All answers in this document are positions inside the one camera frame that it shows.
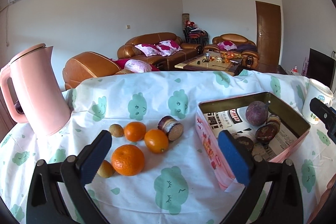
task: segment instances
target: kettle handle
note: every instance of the kettle handle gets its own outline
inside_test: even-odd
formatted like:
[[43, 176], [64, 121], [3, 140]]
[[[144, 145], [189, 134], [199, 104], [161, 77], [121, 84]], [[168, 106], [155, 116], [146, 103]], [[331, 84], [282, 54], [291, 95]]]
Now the kettle handle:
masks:
[[7, 64], [3, 67], [0, 71], [0, 88], [3, 94], [3, 98], [7, 105], [9, 114], [12, 116], [12, 119], [18, 123], [25, 123], [28, 122], [26, 115], [19, 114], [14, 106], [11, 94], [8, 88], [8, 79], [11, 77], [11, 67]]

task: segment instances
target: leather armchair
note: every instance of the leather armchair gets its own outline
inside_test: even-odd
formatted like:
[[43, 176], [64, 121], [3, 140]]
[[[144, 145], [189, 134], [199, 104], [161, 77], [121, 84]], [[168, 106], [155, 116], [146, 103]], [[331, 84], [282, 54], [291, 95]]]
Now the leather armchair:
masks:
[[[203, 53], [208, 52], [208, 51], [213, 51], [213, 52], [223, 52], [219, 49], [217, 46], [218, 43], [221, 43], [223, 41], [231, 41], [234, 44], [251, 44], [255, 45], [255, 43], [251, 40], [248, 40], [246, 37], [243, 37], [242, 35], [239, 34], [234, 34], [234, 33], [227, 33], [223, 34], [219, 37], [214, 37], [212, 39], [212, 44], [206, 45], [203, 49]], [[251, 68], [251, 69], [256, 69], [259, 65], [259, 54], [257, 52], [253, 51], [243, 51], [241, 53], [241, 56], [243, 57], [242, 61], [242, 66], [246, 68]]]
[[[176, 41], [176, 43], [178, 43], [183, 50], [166, 57], [159, 55], [147, 57], [142, 53], [142, 51], [135, 47], [135, 45], [139, 44], [155, 45], [165, 40]], [[201, 45], [182, 43], [182, 39], [176, 36], [176, 34], [170, 32], [162, 32], [144, 34], [128, 40], [125, 45], [118, 49], [117, 55], [119, 59], [133, 58], [145, 61], [151, 65], [157, 66], [160, 70], [175, 70], [175, 65], [184, 62], [185, 60], [188, 60], [190, 58], [193, 58], [201, 53]]]
[[63, 69], [64, 87], [74, 89], [89, 78], [133, 73], [121, 69], [115, 62], [96, 52], [82, 52], [70, 58]]

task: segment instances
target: white mug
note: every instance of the white mug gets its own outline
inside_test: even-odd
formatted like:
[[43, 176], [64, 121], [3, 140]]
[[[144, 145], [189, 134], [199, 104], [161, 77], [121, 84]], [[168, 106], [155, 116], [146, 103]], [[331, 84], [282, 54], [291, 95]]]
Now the white mug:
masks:
[[309, 79], [309, 86], [307, 90], [307, 96], [303, 104], [302, 115], [305, 119], [312, 123], [318, 124], [320, 119], [310, 110], [310, 101], [313, 98], [319, 99], [326, 106], [331, 107], [334, 94], [326, 85], [315, 79]]

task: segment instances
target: black screen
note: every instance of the black screen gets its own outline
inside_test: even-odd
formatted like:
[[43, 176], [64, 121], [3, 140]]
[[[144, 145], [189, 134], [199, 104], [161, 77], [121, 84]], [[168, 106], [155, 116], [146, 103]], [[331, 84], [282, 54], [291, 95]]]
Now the black screen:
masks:
[[334, 59], [311, 48], [306, 76], [331, 88], [334, 80], [335, 66], [336, 61]]

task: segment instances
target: kettle lid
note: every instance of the kettle lid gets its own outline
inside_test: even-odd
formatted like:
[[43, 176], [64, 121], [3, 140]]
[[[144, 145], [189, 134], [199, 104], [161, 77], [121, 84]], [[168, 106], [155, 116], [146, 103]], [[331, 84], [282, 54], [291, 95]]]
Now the kettle lid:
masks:
[[9, 62], [8, 64], [10, 65], [11, 63], [13, 63], [15, 60], [19, 59], [19, 58], [22, 57], [23, 55], [26, 55], [27, 53], [32, 52], [32, 51], [37, 50], [38, 48], [42, 48], [42, 47], [45, 47], [45, 44], [44, 44], [44, 43], [37, 44], [37, 45], [32, 46], [32, 47], [30, 47], [30, 48], [28, 48], [28, 49], [25, 49], [24, 51], [22, 51], [22, 52], [18, 53], [17, 55], [15, 55], [15, 56], [10, 60], [10, 62]]

